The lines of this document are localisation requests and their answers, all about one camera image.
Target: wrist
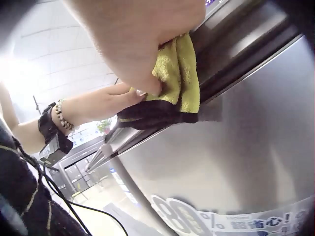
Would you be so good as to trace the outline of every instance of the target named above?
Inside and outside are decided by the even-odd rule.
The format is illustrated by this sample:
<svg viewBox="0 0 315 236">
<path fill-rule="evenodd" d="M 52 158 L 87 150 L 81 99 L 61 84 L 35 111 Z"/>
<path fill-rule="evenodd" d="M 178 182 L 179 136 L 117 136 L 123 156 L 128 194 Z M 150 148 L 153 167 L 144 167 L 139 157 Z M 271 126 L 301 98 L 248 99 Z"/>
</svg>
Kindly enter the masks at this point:
<svg viewBox="0 0 315 236">
<path fill-rule="evenodd" d="M 75 127 L 83 124 L 83 122 L 81 122 L 82 116 L 79 114 L 80 109 L 75 99 L 64 100 L 62 102 L 61 112 L 62 112 L 61 115 L 63 119 L 65 120 L 64 122 L 65 124 L 68 122 Z M 51 113 L 52 121 L 61 132 L 63 132 L 65 135 L 68 135 L 71 132 L 71 130 L 69 128 L 66 128 L 66 126 L 62 125 L 62 122 L 59 116 L 60 114 L 56 112 L 56 106 L 55 106 Z"/>
</svg>

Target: sticker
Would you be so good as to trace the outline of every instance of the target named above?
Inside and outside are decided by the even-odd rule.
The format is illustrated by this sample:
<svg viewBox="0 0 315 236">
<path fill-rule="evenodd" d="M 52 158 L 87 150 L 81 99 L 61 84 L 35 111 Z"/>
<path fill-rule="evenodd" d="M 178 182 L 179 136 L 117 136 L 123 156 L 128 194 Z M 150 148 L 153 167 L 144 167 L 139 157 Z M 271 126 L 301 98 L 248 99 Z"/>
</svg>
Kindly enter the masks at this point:
<svg viewBox="0 0 315 236">
<path fill-rule="evenodd" d="M 120 178 L 120 176 L 117 174 L 114 168 L 110 169 L 111 174 L 113 175 L 114 179 L 118 183 L 118 185 L 121 187 L 121 189 L 125 192 L 126 196 L 129 198 L 129 200 L 135 204 L 136 206 L 140 207 L 140 204 L 136 200 L 136 198 L 132 195 L 132 193 L 129 191 L 123 180 Z"/>
<path fill-rule="evenodd" d="M 51 154 L 49 144 L 40 152 L 40 158 L 48 158 Z"/>
<path fill-rule="evenodd" d="M 314 196 L 283 208 L 242 214 L 220 215 L 197 211 L 177 199 L 151 195 L 152 208 L 173 230 L 193 236 L 290 236 L 298 232 Z"/>
</svg>

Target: black cloth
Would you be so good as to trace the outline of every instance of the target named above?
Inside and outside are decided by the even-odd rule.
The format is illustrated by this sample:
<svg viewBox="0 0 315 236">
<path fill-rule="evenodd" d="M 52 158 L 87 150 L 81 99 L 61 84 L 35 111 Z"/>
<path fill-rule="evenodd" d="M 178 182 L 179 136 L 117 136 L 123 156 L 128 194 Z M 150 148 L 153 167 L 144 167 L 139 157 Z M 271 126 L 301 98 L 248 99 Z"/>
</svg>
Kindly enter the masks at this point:
<svg viewBox="0 0 315 236">
<path fill-rule="evenodd" d="M 51 199 L 48 189 L 43 184 L 39 184 L 41 181 L 35 179 L 26 161 L 19 157 L 19 153 L 3 148 L 16 150 L 16 144 L 1 119 L 0 147 L 0 196 L 6 199 L 18 213 L 27 228 L 28 235 L 86 236 L 78 222 Z M 37 188 L 34 201 L 25 212 Z M 9 222 L 4 222 L 2 215 L 0 221 L 0 235 L 6 235 L 2 232 L 8 230 Z"/>
</svg>

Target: black wristband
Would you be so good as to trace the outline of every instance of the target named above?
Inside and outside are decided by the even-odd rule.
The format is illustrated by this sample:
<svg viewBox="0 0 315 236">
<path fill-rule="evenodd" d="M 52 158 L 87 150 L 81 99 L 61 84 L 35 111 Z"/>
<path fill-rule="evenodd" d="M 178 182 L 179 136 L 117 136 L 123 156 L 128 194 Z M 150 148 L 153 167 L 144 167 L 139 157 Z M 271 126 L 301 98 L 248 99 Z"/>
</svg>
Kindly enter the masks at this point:
<svg viewBox="0 0 315 236">
<path fill-rule="evenodd" d="M 45 138 L 45 144 L 59 131 L 51 118 L 51 112 L 56 103 L 50 104 L 38 120 L 38 130 Z"/>
</svg>

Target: wire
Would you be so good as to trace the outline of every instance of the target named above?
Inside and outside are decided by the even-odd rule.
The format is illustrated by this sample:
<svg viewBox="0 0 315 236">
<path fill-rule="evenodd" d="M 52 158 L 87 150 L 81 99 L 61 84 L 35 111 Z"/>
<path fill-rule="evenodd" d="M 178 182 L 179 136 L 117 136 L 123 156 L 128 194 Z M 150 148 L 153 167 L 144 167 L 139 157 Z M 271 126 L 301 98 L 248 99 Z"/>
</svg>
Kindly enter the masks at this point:
<svg viewBox="0 0 315 236">
<path fill-rule="evenodd" d="M 44 163 L 44 166 L 43 166 L 43 176 L 45 177 L 46 179 L 46 182 L 47 184 L 49 185 L 49 187 L 52 189 L 52 191 L 58 195 L 59 197 L 61 197 L 66 203 L 69 203 L 69 204 L 72 204 L 72 205 L 75 205 L 75 206 L 79 206 L 79 207 L 82 207 L 82 208 L 85 208 L 85 209 L 88 209 L 88 210 L 92 210 L 92 211 L 96 211 L 96 212 L 100 212 L 100 213 L 103 213 L 105 215 L 108 215 L 110 216 L 111 218 L 113 218 L 119 225 L 120 227 L 123 229 L 124 233 L 126 234 L 126 236 L 128 236 L 128 233 L 125 229 L 125 227 L 122 225 L 122 223 L 116 218 L 114 217 L 113 215 L 111 215 L 110 213 L 108 212 L 105 212 L 105 211 L 101 211 L 101 210 L 98 210 L 98 209 L 95 209 L 95 208 L 92 208 L 92 207 L 88 207 L 88 206 L 84 206 L 84 205 L 81 205 L 81 204 L 77 204 L 77 203 L 74 203 L 72 201 L 69 201 L 68 199 L 66 199 L 66 197 L 63 195 L 63 193 L 58 189 L 57 185 L 55 184 L 55 182 L 46 174 L 46 163 Z"/>
<path fill-rule="evenodd" d="M 126 236 L 128 236 L 128 233 L 126 231 L 126 229 L 124 228 L 124 226 L 120 223 L 120 221 L 115 218 L 114 216 L 112 216 L 111 214 L 107 213 L 107 212 L 104 212 L 104 211 L 101 211 L 101 210 L 98 210 L 98 209 L 94 209 L 94 208 L 91 208 L 91 207 L 87 207 L 87 206 L 83 206 L 83 205 L 80 205 L 80 204 L 76 204 L 74 202 L 71 202 L 69 201 L 68 199 L 66 199 L 66 197 L 63 195 L 63 193 L 59 190 L 58 186 L 56 185 L 56 183 L 46 174 L 46 164 L 44 163 L 44 166 L 43 166 L 43 170 L 40 168 L 40 165 L 39 165 L 39 162 L 36 158 L 28 155 L 22 148 L 20 142 L 15 138 L 13 137 L 13 140 L 14 140 L 14 143 L 16 145 L 16 147 L 20 150 L 21 154 L 20 155 L 23 159 L 25 159 L 31 166 L 33 166 L 34 168 L 36 168 L 36 170 L 38 171 L 38 184 L 40 186 L 43 186 L 43 182 L 42 182 L 42 178 L 45 177 L 45 180 L 48 184 L 48 186 L 52 189 L 52 191 L 58 195 L 64 202 L 65 204 L 69 207 L 69 209 L 71 210 L 71 212 L 73 213 L 73 215 L 77 218 L 77 220 L 79 221 L 79 223 L 82 225 L 83 229 L 86 231 L 86 233 L 90 236 L 92 236 L 92 234 L 90 233 L 90 231 L 88 230 L 88 228 L 86 227 L 86 225 L 83 223 L 83 221 L 81 220 L 81 218 L 78 216 L 78 214 L 76 213 L 76 211 L 73 209 L 73 207 L 71 205 L 75 205 L 75 206 L 79 206 L 79 207 L 82 207 L 82 208 L 86 208 L 86 209 L 89 209 L 89 210 L 92 210 L 92 211 L 96 211 L 96 212 L 100 212 L 100 213 L 103 213 L 105 215 L 108 215 L 110 217 L 112 217 L 120 226 L 121 228 L 123 229 L 124 233 L 126 234 Z"/>
</svg>

